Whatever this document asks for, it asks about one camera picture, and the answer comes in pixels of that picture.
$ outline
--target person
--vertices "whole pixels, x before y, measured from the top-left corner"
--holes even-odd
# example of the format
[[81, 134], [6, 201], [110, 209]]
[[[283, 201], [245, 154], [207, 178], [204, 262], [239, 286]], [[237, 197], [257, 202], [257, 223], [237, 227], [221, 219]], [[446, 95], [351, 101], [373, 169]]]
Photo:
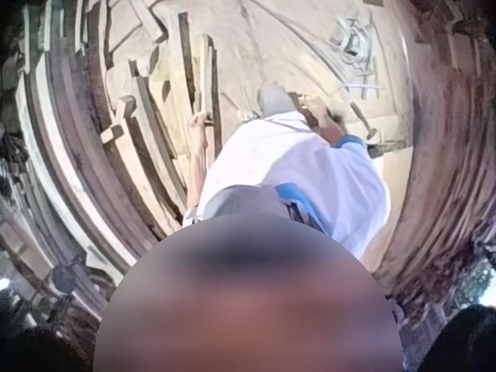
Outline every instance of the person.
[[94, 371], [396, 372], [398, 327], [367, 269], [328, 236], [271, 215], [181, 229], [129, 271]]
[[183, 227], [221, 215], [278, 215], [325, 233], [360, 258], [391, 207], [367, 146], [345, 134], [315, 99], [300, 102], [318, 132], [280, 85], [265, 84], [257, 100], [260, 118], [242, 123], [209, 169], [211, 118], [199, 112], [188, 122], [191, 183]]
[[418, 372], [489, 372], [494, 370], [496, 309], [471, 305], [444, 327]]

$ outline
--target blue strap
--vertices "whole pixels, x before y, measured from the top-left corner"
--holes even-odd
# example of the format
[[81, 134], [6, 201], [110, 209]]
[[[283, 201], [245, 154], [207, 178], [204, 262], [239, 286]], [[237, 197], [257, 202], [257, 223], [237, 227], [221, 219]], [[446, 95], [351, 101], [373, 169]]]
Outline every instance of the blue strap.
[[280, 198], [295, 200], [300, 202], [303, 205], [305, 211], [313, 217], [313, 219], [319, 224], [321, 230], [327, 235], [331, 236], [329, 232], [324, 229], [324, 226], [321, 223], [321, 219], [319, 218], [318, 209], [313, 205], [312, 201], [310, 201], [303, 190], [301, 190], [296, 184], [288, 183], [288, 184], [280, 184], [276, 186], [276, 191], [279, 194]]
[[346, 143], [358, 143], [359, 145], [362, 145], [365, 150], [367, 149], [367, 145], [365, 144], [364, 141], [360, 137], [353, 136], [351, 134], [346, 134], [343, 139], [339, 141], [338, 144], [334, 146], [335, 149], [340, 149], [344, 144]]

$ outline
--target sleeve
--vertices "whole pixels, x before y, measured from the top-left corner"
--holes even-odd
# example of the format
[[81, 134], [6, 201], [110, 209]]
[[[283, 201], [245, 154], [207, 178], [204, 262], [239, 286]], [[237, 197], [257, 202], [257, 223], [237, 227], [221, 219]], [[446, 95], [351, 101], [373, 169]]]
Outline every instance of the sleeve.
[[195, 220], [197, 210], [198, 207], [194, 207], [186, 212], [183, 218], [183, 228], [193, 225], [193, 221]]
[[367, 145], [344, 136], [331, 149], [336, 177], [336, 228], [339, 242], [359, 258], [386, 223], [391, 210], [387, 185], [374, 167]]
[[335, 149], [340, 149], [342, 148], [343, 146], [345, 146], [346, 144], [350, 144], [350, 143], [355, 143], [356, 145], [359, 145], [361, 146], [362, 148], [364, 148], [365, 150], [367, 150], [367, 145], [365, 144], [365, 142], [360, 138], [360, 137], [357, 137], [357, 136], [352, 136], [351, 134], [346, 134], [343, 139], [341, 139], [339, 141], [339, 143], [337, 143], [334, 148]]

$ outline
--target wooden plank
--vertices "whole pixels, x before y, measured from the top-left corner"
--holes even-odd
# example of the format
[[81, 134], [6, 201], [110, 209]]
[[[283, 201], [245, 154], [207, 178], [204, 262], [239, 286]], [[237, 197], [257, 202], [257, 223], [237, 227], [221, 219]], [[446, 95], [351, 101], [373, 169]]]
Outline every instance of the wooden plank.
[[84, 4], [84, 0], [77, 0], [76, 23], [74, 24], [74, 52], [75, 53], [77, 53], [79, 50], [81, 50], [83, 4]]
[[131, 5], [133, 6], [134, 12], [141, 21], [141, 24], [150, 34], [152, 40], [155, 42], [159, 42], [160, 40], [162, 40], [164, 38], [164, 32], [153, 17], [151, 11], [143, 3], [143, 0], [132, 0]]
[[175, 120], [167, 120], [166, 125], [170, 130], [174, 149], [177, 155], [189, 154], [188, 134], [186, 123], [192, 117], [193, 111], [189, 99], [189, 90], [184, 66], [184, 54], [181, 42], [181, 27], [179, 14], [166, 3], [158, 3], [153, 8], [155, 15], [167, 27], [169, 34], [169, 67], [170, 89], [176, 111]]
[[41, 185], [43, 186], [43, 190], [46, 192], [46, 196], [51, 201], [54, 209], [60, 216], [60, 219], [67, 227], [67, 230], [81, 245], [81, 247], [87, 251], [88, 260], [91, 260], [94, 264], [97, 264], [97, 267], [105, 270], [105, 272], [113, 278], [119, 279], [119, 277], [121, 277], [122, 279], [123, 275], [116, 269], [116, 267], [114, 267], [112, 263], [110, 263], [107, 258], [100, 254], [98, 247], [83, 230], [54, 183], [54, 178], [45, 164], [42, 151], [40, 150], [36, 140], [37, 136], [33, 131], [33, 124], [31, 123], [31, 115], [29, 113], [26, 97], [25, 75], [22, 75], [19, 80], [19, 86], [15, 98], [17, 108], [19, 110], [19, 121], [21, 122], [22, 133], [24, 135], [24, 140], [26, 141], [26, 149], [28, 149], [30, 160], [33, 163], [33, 169], [36, 172], [36, 176], [40, 180]]
[[24, 71], [29, 74], [36, 66], [38, 56], [38, 27], [36, 20], [40, 17], [38, 8], [32, 5], [25, 5], [22, 10], [24, 17]]
[[181, 213], [185, 213], [187, 211], [186, 192], [168, 155], [167, 146], [160, 132], [150, 97], [148, 96], [146, 83], [142, 77], [136, 76], [133, 78], [133, 95], [136, 99], [139, 129], [143, 135], [155, 169], [169, 193], [172, 202], [176, 204]]
[[167, 202], [162, 198], [158, 188], [153, 186], [152, 181], [149, 179], [145, 168], [140, 160], [134, 143], [131, 132], [129, 131], [128, 118], [129, 111], [127, 108], [132, 107], [133, 99], [130, 97], [121, 98], [118, 103], [118, 113], [114, 126], [122, 128], [122, 135], [115, 139], [115, 146], [119, 151], [127, 172], [136, 186], [143, 203], [150, 210], [150, 213], [157, 221], [158, 226], [167, 234], [171, 235], [178, 231], [181, 226], [174, 219], [175, 213]]
[[119, 253], [124, 261], [132, 266], [137, 259], [127, 250], [121, 239], [115, 234], [112, 227], [108, 224], [106, 218], [102, 215], [99, 208], [95, 205], [95, 200], [88, 193], [81, 175], [77, 171], [76, 165], [71, 160], [71, 149], [67, 147], [63, 134], [60, 132], [60, 126], [56, 120], [56, 114], [50, 99], [50, 82], [47, 77], [47, 56], [42, 55], [36, 68], [36, 82], [38, 84], [41, 110], [43, 121], [45, 123], [48, 136], [52, 147], [55, 149], [57, 161], [64, 172], [64, 176], [69, 182], [72, 191], [76, 195], [81, 207], [90, 216], [95, 227], [107, 239], [112, 248]]

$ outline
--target hammer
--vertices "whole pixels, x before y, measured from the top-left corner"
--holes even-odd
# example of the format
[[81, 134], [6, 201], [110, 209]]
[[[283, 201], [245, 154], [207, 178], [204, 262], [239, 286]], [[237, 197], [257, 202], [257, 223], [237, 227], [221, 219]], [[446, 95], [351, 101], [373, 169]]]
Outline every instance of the hammer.
[[362, 121], [362, 123], [365, 125], [365, 128], [367, 128], [368, 135], [367, 135], [367, 140], [372, 140], [374, 136], [377, 134], [377, 129], [371, 128], [369, 122], [367, 119], [365, 119], [365, 116], [363, 116], [363, 113], [360, 111], [358, 108], [357, 104], [355, 102], [350, 103], [351, 109], [353, 112], [355, 112], [355, 115]]

